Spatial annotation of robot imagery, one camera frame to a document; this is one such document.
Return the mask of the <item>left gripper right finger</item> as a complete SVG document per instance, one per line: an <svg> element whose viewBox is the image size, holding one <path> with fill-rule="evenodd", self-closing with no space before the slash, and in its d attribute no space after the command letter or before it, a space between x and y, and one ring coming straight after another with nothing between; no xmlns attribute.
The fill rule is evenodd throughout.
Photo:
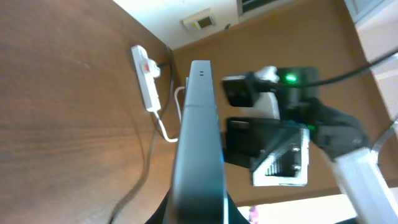
<svg viewBox="0 0 398 224"><path fill-rule="evenodd" d="M226 196L227 196L228 224L249 224L249 221L238 210L231 196L229 194L226 194Z"/></svg>

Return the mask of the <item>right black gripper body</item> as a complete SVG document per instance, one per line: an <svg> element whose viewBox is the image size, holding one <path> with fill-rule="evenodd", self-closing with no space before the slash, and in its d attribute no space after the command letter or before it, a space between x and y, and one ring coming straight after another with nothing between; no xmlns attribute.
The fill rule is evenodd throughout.
<svg viewBox="0 0 398 224"><path fill-rule="evenodd" d="M265 136L275 128L303 126L294 121L270 118L231 117L226 120L224 161L250 170L265 147Z"/></svg>

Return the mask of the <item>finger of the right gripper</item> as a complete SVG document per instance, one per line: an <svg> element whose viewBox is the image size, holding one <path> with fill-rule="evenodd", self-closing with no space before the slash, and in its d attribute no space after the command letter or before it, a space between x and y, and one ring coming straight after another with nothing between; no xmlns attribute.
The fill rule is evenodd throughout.
<svg viewBox="0 0 398 224"><path fill-rule="evenodd" d="M255 187L295 186L308 182L310 131L305 126L275 128L265 136L265 147L251 162Z"/></svg>

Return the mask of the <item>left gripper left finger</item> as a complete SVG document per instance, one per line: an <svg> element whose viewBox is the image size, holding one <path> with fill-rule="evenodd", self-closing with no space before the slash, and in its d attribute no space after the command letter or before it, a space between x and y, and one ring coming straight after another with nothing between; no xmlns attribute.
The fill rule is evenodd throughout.
<svg viewBox="0 0 398 224"><path fill-rule="evenodd" d="M169 200L169 192L165 194L165 197L161 201L160 205L156 211L151 215L151 217L145 222L145 224L163 224L167 203Z"/></svg>

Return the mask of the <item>blue-screen Galaxy smartphone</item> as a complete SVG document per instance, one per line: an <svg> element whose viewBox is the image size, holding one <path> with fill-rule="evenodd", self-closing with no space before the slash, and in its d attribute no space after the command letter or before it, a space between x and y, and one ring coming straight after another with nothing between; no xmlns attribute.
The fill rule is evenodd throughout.
<svg viewBox="0 0 398 224"><path fill-rule="evenodd" d="M228 198L211 63L194 60L164 223L227 223Z"/></svg>

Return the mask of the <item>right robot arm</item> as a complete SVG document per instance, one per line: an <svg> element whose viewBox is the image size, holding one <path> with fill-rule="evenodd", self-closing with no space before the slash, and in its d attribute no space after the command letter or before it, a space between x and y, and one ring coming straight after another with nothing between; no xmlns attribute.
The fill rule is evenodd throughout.
<svg viewBox="0 0 398 224"><path fill-rule="evenodd" d="M397 202L360 121L324 105L313 67L265 67L224 77L222 87L244 117L226 120L224 159L246 168L255 187L304 186L310 145L330 163L355 223L396 223Z"/></svg>

